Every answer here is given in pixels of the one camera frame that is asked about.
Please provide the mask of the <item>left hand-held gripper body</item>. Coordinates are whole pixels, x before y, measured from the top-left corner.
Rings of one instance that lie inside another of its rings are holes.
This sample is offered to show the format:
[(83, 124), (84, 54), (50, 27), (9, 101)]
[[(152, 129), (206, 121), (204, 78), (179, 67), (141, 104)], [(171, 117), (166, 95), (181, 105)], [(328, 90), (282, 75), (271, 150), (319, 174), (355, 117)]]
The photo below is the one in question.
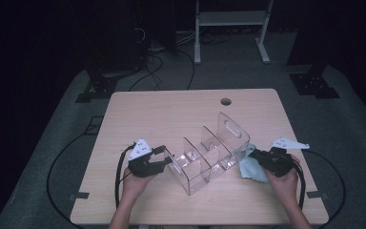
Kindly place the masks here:
[(128, 156), (128, 168), (136, 177), (155, 176), (164, 172), (165, 167), (161, 167), (158, 162), (151, 162), (152, 147), (144, 138), (139, 138)]

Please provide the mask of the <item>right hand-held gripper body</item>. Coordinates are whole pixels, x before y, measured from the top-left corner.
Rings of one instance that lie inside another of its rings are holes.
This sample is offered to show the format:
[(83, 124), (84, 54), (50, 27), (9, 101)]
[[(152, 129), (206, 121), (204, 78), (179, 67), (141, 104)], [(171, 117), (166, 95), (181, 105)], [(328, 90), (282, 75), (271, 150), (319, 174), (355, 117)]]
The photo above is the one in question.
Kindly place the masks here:
[(299, 163), (287, 151), (309, 148), (310, 145), (308, 143), (300, 143), (295, 140), (280, 137), (272, 143), (272, 148), (269, 151), (259, 151), (257, 153), (257, 161), (261, 167), (270, 171), (276, 177), (283, 177), (292, 169), (295, 169), (301, 174), (302, 169)]

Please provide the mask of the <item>light blue cleaning cloth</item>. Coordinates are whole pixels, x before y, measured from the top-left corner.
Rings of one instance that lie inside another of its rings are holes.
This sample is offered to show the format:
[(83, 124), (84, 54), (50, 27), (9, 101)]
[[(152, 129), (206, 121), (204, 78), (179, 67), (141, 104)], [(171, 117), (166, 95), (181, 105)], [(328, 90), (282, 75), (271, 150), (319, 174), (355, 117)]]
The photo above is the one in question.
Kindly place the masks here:
[(268, 183), (269, 179), (267, 178), (265, 172), (262, 167), (258, 164), (258, 161), (252, 158), (252, 153), (256, 147), (248, 143), (245, 150), (240, 153), (239, 158), (239, 170), (242, 178), (249, 178), (256, 180), (258, 182)]

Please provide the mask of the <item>clear acrylic divided organizer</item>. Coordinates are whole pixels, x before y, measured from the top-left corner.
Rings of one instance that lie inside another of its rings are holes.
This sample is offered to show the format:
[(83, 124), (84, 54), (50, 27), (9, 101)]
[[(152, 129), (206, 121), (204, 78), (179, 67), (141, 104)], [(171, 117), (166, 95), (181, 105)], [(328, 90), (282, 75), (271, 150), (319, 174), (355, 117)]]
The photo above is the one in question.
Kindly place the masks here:
[(172, 161), (168, 167), (175, 180), (192, 196), (237, 164), (249, 143), (248, 133), (220, 112), (215, 131), (203, 126), (197, 144), (184, 137), (181, 154), (167, 150), (164, 155)]

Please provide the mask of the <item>person's left hand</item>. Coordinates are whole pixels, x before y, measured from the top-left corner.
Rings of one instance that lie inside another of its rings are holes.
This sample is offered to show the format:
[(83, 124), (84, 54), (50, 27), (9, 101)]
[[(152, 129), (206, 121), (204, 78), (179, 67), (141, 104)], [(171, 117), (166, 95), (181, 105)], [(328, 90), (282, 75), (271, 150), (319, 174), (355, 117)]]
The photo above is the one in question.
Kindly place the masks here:
[(120, 203), (134, 205), (152, 179), (153, 176), (136, 177), (129, 168), (126, 168), (123, 175), (123, 191)]

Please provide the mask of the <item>person's right hand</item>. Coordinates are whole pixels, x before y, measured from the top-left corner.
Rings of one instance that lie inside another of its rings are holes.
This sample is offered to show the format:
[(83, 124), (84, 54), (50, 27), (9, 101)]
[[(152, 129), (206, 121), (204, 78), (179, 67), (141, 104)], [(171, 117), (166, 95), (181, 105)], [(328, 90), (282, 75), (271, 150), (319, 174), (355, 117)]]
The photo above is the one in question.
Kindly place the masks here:
[(296, 197), (298, 175), (295, 168), (292, 168), (286, 175), (276, 177), (272, 172), (264, 170), (274, 193), (285, 209), (298, 208)]

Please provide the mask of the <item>dark floor tape strip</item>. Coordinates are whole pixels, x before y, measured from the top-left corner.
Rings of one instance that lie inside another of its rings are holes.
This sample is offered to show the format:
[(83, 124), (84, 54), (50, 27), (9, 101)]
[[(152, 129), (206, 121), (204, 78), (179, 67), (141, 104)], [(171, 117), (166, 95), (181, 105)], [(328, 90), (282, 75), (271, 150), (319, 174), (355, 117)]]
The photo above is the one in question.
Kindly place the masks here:
[(86, 192), (78, 192), (76, 194), (71, 194), (68, 198), (69, 201), (76, 201), (78, 198), (87, 199), (89, 198), (90, 193)]
[(308, 192), (306, 192), (306, 195), (308, 198), (327, 199), (329, 197), (326, 193), (322, 193), (319, 191), (308, 191)]

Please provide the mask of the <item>black stand base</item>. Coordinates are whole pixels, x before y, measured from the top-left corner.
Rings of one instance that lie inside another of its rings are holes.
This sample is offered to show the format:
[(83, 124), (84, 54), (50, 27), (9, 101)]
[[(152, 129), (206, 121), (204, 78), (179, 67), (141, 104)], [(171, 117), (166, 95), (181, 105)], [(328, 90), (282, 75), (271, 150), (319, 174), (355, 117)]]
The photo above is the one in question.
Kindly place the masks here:
[(89, 81), (84, 91), (75, 100), (76, 103), (89, 103), (93, 99), (110, 98), (115, 91), (117, 81), (112, 77), (102, 75), (89, 76)]
[(318, 99), (339, 98), (336, 90), (321, 75), (291, 73), (290, 78), (300, 95), (314, 95)]

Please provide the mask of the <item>black equipment cabinet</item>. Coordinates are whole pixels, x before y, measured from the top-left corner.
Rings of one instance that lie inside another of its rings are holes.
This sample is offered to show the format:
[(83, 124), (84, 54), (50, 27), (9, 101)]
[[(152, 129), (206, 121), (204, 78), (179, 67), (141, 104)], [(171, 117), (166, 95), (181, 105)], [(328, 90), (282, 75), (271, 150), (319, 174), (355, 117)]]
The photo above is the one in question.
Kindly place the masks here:
[(132, 72), (143, 66), (132, 0), (90, 0), (90, 41), (101, 73)]

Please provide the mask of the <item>white metal stand frame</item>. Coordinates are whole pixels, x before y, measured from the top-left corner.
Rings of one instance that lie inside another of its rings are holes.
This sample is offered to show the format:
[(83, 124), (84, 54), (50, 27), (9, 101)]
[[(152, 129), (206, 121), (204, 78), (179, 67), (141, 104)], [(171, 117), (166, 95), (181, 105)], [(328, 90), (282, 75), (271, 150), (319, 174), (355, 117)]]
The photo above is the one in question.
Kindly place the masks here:
[(261, 60), (271, 62), (264, 46), (265, 35), (270, 22), (274, 0), (269, 0), (265, 10), (243, 11), (201, 11), (200, 0), (195, 2), (193, 62), (201, 63), (200, 29), (203, 27), (260, 26), (261, 33), (255, 39)]

